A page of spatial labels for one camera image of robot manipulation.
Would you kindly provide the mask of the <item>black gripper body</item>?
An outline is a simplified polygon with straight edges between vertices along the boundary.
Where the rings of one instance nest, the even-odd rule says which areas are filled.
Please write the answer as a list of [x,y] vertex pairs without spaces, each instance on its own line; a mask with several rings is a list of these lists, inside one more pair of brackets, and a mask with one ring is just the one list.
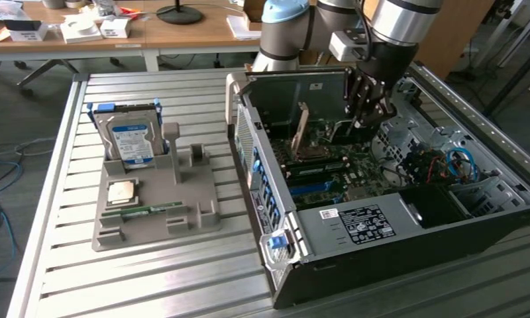
[[388,42],[375,42],[371,47],[371,58],[366,62],[358,62],[358,69],[376,81],[383,82],[384,87],[392,87],[416,52],[418,44],[398,46]]

